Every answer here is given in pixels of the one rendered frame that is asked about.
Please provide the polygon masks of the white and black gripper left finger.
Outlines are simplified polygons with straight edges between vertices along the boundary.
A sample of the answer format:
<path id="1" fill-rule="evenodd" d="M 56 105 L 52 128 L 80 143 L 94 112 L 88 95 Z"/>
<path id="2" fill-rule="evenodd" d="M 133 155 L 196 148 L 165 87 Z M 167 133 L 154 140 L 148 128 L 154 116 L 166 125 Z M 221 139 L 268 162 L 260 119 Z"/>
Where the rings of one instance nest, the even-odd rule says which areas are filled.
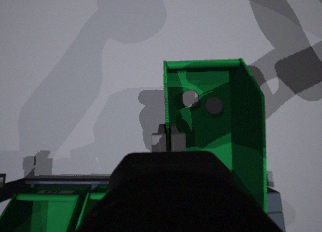
<path id="1" fill-rule="evenodd" d="M 167 152 L 166 124 L 159 124 L 158 133 L 152 133 L 152 152 Z"/>

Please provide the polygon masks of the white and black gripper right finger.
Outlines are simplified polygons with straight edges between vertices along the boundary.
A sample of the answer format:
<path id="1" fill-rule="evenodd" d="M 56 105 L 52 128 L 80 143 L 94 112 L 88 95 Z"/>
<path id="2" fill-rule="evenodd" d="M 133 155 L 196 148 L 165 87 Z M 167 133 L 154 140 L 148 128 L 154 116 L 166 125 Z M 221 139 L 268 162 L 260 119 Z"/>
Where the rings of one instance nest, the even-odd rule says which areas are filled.
<path id="1" fill-rule="evenodd" d="M 169 124 L 169 150 L 186 151 L 186 134 L 178 132 L 175 124 Z"/>

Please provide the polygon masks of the grey steel disc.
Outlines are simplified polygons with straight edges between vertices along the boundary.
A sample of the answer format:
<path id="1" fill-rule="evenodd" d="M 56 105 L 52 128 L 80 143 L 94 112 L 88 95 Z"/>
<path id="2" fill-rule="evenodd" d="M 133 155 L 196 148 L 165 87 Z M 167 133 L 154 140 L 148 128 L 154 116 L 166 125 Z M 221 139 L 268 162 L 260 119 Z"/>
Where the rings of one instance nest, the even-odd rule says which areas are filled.
<path id="1" fill-rule="evenodd" d="M 205 101 L 204 108 L 210 114 L 218 114 L 222 110 L 223 104 L 219 98 L 212 97 Z"/>
<path id="2" fill-rule="evenodd" d="M 198 94 L 193 90 L 185 91 L 181 96 L 181 102 L 186 107 L 193 107 L 198 103 Z"/>

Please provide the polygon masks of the grey metal shelf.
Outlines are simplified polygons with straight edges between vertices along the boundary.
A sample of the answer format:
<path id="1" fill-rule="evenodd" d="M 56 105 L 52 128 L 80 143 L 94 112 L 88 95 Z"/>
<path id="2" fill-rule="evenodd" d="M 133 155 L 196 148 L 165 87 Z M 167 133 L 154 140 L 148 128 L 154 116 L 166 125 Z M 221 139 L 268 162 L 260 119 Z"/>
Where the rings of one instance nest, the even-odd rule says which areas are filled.
<path id="1" fill-rule="evenodd" d="M 6 174 L 0 174 L 0 202 L 11 199 L 14 194 L 30 188 L 38 187 L 89 187 L 91 191 L 109 185 L 109 178 L 73 179 L 73 178 L 22 178 L 5 183 Z M 84 185 L 70 185 L 84 184 Z M 274 187 L 272 172 L 267 171 L 267 186 Z M 280 192 L 267 187 L 267 215 L 285 230 Z"/>

